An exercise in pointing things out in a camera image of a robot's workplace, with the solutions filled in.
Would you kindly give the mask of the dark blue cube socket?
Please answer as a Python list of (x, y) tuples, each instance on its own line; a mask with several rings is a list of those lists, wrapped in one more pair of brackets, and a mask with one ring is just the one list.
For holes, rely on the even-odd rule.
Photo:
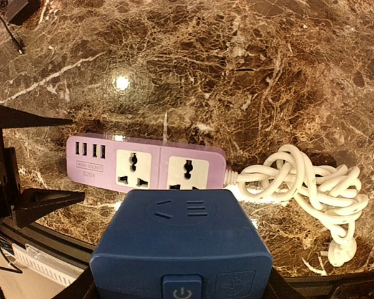
[(90, 269), (101, 298), (261, 298), (272, 255), (228, 190), (133, 190)]

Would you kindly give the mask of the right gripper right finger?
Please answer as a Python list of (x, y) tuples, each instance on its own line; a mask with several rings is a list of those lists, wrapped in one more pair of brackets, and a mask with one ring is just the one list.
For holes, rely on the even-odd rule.
[(266, 286), (266, 299), (300, 299), (302, 295), (296, 291), (276, 269), (272, 269)]

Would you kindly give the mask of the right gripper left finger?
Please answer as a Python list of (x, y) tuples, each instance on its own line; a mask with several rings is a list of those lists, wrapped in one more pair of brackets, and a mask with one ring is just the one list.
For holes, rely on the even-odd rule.
[(97, 299), (97, 288), (90, 267), (53, 299)]

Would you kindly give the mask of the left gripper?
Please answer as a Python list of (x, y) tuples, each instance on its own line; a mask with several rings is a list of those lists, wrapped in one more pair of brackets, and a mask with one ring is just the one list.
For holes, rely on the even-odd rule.
[[(48, 118), (0, 105), (0, 134), (3, 129), (71, 125), (72, 120)], [(13, 147), (5, 147), (0, 137), (0, 219), (9, 217), (23, 228), (58, 209), (83, 202), (84, 192), (26, 189), (21, 183)]]

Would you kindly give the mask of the purple power strip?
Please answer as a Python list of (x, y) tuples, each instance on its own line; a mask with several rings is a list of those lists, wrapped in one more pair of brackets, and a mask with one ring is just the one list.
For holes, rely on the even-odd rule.
[(132, 189), (221, 189), (223, 150), (210, 146), (89, 133), (66, 144), (67, 175), (76, 183)]

